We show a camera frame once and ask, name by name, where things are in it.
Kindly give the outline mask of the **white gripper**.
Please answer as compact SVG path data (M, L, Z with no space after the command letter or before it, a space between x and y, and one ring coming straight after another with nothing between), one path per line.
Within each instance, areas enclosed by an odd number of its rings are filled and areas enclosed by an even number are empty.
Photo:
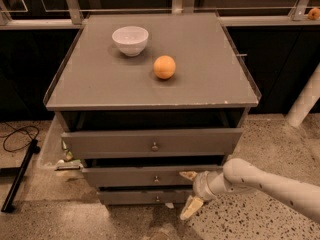
M186 220L203 206L204 201L212 200L219 193L221 187L220 172L204 171L197 174L195 171L181 171L179 175L189 181L194 181L193 191L196 196L188 197L180 214L180 219Z

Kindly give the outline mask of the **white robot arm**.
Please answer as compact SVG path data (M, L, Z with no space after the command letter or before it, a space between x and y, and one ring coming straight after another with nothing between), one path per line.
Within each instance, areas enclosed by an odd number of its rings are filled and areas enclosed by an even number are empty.
M286 115L251 115L239 154L213 171L182 171L193 184L180 218L188 220L219 196L258 191L310 220L320 222L320 120L314 72Z

